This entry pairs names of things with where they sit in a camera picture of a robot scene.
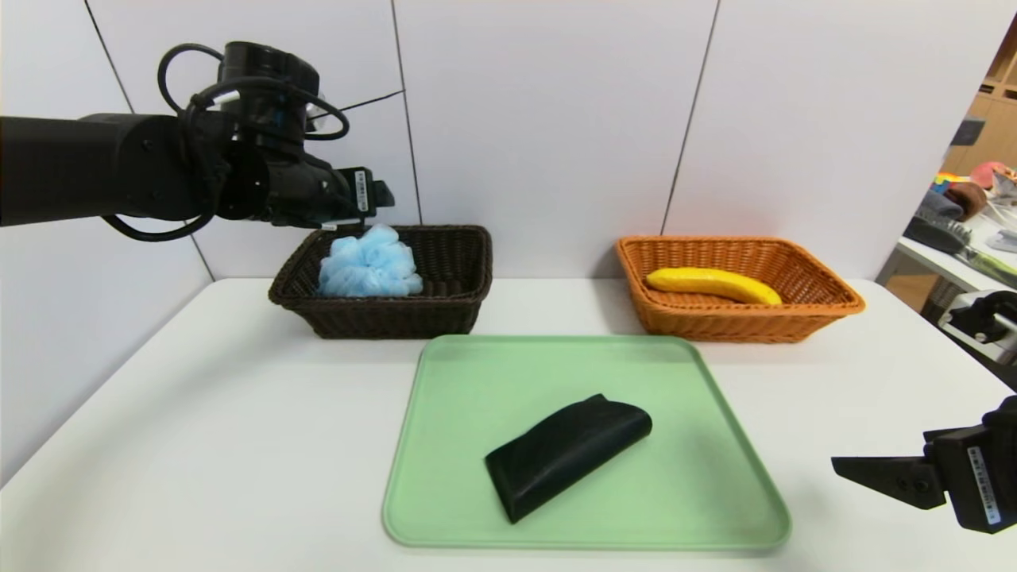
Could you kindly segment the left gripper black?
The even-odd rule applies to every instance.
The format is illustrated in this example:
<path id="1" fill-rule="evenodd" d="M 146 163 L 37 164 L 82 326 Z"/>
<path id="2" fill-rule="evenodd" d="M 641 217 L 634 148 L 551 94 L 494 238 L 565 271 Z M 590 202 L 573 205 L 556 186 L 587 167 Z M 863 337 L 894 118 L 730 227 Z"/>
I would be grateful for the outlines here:
<path id="1" fill-rule="evenodd" d="M 395 206 L 388 184 L 373 180 L 367 168 L 335 169 L 310 153 L 302 153 L 301 160 L 311 176 L 310 195 L 300 203 L 302 227 L 364 221 L 374 217 L 378 207 Z"/>

